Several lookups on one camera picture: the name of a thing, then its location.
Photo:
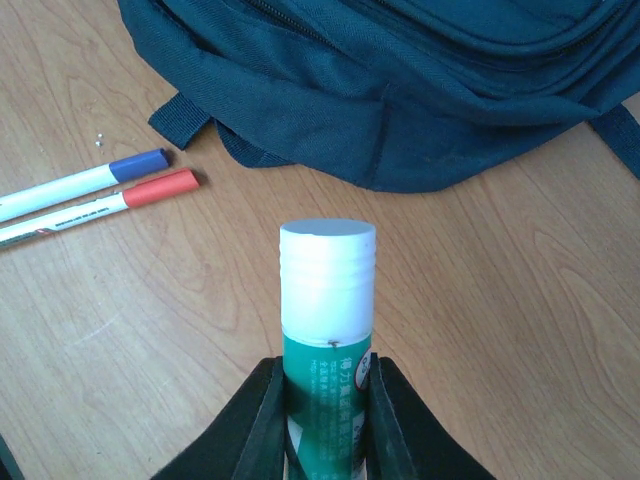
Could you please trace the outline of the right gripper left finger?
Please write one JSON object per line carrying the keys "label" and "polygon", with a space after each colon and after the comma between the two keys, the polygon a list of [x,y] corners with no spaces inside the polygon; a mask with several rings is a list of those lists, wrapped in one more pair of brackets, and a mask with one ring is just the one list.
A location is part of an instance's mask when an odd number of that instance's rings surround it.
{"label": "right gripper left finger", "polygon": [[213,422],[156,472],[155,479],[282,479],[284,371],[262,359]]}

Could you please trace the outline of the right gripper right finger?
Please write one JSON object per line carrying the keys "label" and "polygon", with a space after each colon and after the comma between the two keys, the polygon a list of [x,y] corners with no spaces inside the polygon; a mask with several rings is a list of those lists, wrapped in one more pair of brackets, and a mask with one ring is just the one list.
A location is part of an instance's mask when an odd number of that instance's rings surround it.
{"label": "right gripper right finger", "polygon": [[445,430],[396,363],[371,356],[367,407],[369,479],[492,479]]}

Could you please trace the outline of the green white glue stick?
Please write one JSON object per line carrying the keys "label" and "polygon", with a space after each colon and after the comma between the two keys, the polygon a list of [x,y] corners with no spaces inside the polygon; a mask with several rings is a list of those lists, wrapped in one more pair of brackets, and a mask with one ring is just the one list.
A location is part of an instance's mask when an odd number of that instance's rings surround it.
{"label": "green white glue stick", "polygon": [[362,479],[376,229],[351,219],[280,228],[286,476]]}

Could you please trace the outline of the red capped marker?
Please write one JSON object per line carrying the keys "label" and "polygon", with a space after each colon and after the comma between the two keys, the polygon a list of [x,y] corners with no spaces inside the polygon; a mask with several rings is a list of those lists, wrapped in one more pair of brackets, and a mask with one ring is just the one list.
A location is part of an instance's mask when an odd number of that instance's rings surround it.
{"label": "red capped marker", "polygon": [[127,209],[187,193],[199,186],[195,174],[189,168],[182,168],[103,198],[4,227],[1,229],[1,249],[12,248]]}

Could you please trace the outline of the purple capped marker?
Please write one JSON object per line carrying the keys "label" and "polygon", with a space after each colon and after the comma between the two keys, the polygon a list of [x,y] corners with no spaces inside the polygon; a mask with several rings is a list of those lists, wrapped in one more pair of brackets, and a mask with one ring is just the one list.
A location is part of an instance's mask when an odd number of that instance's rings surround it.
{"label": "purple capped marker", "polygon": [[9,221],[121,183],[160,172],[170,162],[156,149],[93,167],[1,197],[1,221]]}

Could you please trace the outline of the navy blue backpack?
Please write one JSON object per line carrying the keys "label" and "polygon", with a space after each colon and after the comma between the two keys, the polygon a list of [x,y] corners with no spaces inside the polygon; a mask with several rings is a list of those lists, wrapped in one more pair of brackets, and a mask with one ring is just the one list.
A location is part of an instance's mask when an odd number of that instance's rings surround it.
{"label": "navy blue backpack", "polygon": [[248,168],[381,192],[448,188],[588,123],[632,172],[635,1],[122,1],[175,88],[150,125],[213,124]]}

